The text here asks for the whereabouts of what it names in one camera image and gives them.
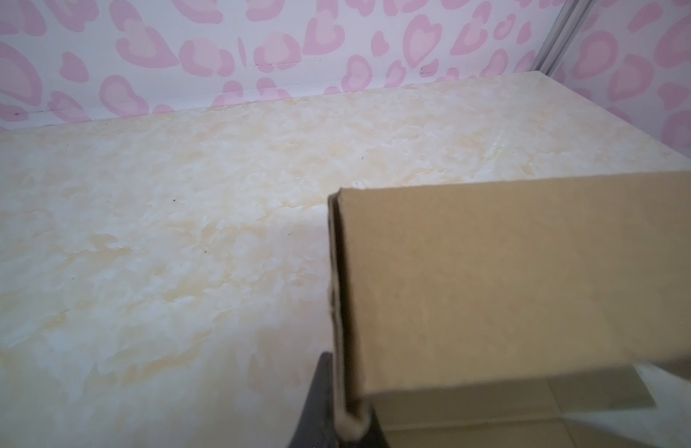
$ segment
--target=heart patterned wallpaper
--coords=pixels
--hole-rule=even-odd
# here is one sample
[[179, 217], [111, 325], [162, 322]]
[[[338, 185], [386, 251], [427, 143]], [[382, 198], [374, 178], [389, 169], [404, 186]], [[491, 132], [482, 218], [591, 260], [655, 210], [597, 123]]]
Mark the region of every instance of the heart patterned wallpaper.
[[554, 79], [691, 158], [691, 0], [599, 0]]
[[0, 130], [496, 76], [564, 0], [2, 0]]

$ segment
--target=wall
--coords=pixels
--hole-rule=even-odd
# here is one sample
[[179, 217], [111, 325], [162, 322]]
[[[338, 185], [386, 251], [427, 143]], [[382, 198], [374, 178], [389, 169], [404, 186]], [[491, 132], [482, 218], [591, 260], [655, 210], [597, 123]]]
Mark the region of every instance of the wall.
[[524, 71], [563, 3], [0, 1], [0, 130]]
[[691, 158], [691, 0], [600, 0], [554, 78]]

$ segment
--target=brown cardboard box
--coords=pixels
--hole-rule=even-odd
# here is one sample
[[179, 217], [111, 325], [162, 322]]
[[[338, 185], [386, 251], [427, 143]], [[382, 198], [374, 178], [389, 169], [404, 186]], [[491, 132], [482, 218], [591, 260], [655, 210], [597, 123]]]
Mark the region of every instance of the brown cardboard box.
[[691, 172], [329, 198], [335, 425], [394, 447], [636, 447], [562, 419], [691, 373]]

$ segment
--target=beige marble table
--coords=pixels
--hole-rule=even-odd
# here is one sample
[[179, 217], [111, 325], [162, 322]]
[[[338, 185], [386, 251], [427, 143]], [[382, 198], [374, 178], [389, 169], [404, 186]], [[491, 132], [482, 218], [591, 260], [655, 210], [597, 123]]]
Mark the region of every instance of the beige marble table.
[[682, 169], [536, 72], [0, 133], [0, 447], [286, 445], [341, 186]]

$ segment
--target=marble tabletop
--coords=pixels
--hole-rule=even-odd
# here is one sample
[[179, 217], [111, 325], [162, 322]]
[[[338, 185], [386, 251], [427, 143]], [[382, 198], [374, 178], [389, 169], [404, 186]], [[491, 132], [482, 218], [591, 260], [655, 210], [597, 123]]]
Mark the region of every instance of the marble tabletop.
[[0, 448], [284, 447], [340, 187], [684, 169], [537, 72], [0, 133]]

